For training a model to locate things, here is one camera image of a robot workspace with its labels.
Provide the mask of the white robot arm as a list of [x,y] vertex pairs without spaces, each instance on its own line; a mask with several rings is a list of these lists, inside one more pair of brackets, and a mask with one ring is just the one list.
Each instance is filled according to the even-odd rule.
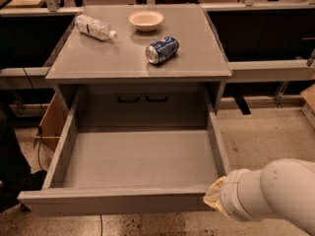
[[204,203],[234,220],[284,219],[315,236],[315,163],[283,158],[219,178]]

